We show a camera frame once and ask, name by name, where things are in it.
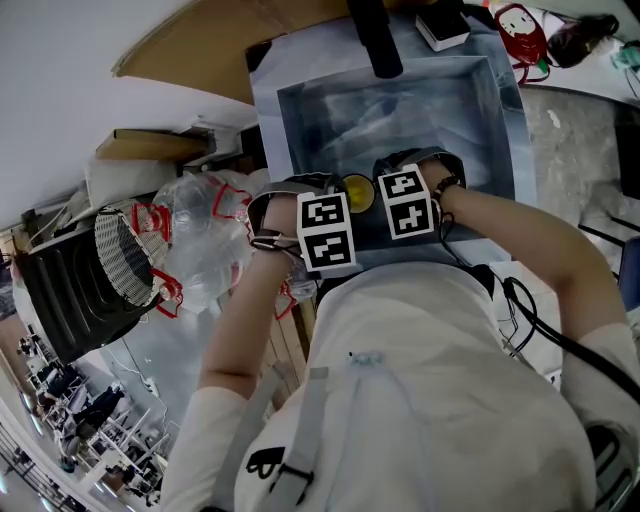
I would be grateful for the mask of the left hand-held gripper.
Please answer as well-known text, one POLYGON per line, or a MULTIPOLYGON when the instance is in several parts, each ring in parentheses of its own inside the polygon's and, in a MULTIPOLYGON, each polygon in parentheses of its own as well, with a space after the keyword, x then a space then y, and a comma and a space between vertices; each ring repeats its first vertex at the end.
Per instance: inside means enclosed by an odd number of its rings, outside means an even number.
POLYGON ((346 186, 336 174, 298 174, 270 183, 247 208, 251 246, 284 252, 303 261, 310 273, 351 268, 356 265, 356 257, 349 206, 346 186), (297 197, 295 237, 261 227, 270 197, 275 194, 297 197))

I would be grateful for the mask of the person's right hand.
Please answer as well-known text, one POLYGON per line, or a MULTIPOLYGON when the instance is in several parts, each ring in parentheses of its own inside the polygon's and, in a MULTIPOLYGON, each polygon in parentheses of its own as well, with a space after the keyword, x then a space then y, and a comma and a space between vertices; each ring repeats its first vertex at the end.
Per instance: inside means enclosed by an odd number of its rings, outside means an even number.
POLYGON ((438 159, 422 161, 419 169, 430 190, 434 190, 442 180, 452 176, 452 173, 438 159))

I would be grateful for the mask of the person's left hand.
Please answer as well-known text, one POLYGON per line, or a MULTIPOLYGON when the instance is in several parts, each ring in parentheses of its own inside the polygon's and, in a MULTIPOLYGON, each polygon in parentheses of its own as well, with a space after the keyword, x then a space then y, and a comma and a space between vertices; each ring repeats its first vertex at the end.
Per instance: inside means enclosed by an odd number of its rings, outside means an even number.
POLYGON ((297 235, 297 197, 275 194, 270 197, 262 220, 263 229, 277 231, 286 237, 297 235))

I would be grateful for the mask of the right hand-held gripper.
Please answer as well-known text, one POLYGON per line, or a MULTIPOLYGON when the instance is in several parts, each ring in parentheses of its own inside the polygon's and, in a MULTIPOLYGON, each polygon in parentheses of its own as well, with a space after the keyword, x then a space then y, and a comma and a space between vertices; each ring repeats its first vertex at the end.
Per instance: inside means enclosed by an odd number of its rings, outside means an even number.
POLYGON ((392 240, 433 232, 440 223, 443 193, 451 186, 466 187, 462 160, 441 147, 392 153, 375 162, 374 177, 392 240), (419 169, 419 164, 428 159, 438 159, 452 173, 434 190, 427 187, 419 169))

